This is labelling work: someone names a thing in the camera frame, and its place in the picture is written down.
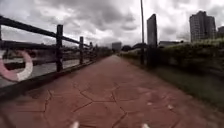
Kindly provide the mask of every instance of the cloud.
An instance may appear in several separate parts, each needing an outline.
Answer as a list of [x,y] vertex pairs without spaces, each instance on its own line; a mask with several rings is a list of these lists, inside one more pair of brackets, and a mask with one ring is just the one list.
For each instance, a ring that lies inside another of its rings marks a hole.
[[[215,16],[216,26],[224,25],[224,2],[220,0],[143,2],[145,18],[157,15],[159,40],[189,40],[189,16],[199,10]],[[140,2],[135,0],[0,0],[0,14],[53,32],[57,24],[63,24],[64,35],[77,40],[84,36],[87,43],[141,42]],[[4,29],[4,37],[47,41],[44,36],[14,29]]]

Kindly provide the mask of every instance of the red and white life ring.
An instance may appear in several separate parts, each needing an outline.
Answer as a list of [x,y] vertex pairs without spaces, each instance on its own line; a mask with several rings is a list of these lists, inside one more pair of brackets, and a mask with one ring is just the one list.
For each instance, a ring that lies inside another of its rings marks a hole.
[[22,72],[16,73],[14,71],[9,71],[3,62],[3,55],[4,55],[5,51],[4,50],[0,50],[0,75],[10,81],[13,82],[20,82],[23,81],[25,79],[27,79],[31,73],[33,72],[33,62],[32,62],[32,58],[29,56],[29,54],[25,51],[18,51],[18,53],[20,55],[23,56],[25,63],[26,63],[26,67]]

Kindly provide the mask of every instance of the lamp post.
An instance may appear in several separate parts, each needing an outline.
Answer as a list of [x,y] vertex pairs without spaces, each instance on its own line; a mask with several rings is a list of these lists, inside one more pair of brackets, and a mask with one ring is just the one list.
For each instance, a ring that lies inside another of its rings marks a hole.
[[144,35],[144,12],[143,12],[143,2],[141,2],[141,16],[142,16],[142,46],[141,46],[141,56],[140,56],[140,62],[143,65],[144,64],[144,40],[145,40],[145,35]]

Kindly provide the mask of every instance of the red paving stone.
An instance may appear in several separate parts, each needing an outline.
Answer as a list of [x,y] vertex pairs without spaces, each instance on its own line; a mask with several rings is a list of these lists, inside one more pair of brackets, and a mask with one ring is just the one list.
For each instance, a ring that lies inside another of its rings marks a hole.
[[111,56],[1,104],[0,128],[224,128],[224,115]]

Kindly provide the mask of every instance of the tree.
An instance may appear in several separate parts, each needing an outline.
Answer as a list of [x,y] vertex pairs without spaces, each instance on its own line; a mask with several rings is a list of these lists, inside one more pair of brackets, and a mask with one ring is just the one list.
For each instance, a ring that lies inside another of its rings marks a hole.
[[132,50],[132,48],[129,45],[124,45],[121,50],[127,52],[127,51]]
[[147,48],[147,44],[146,43],[137,43],[132,48],[137,49],[137,48],[142,48],[142,47]]

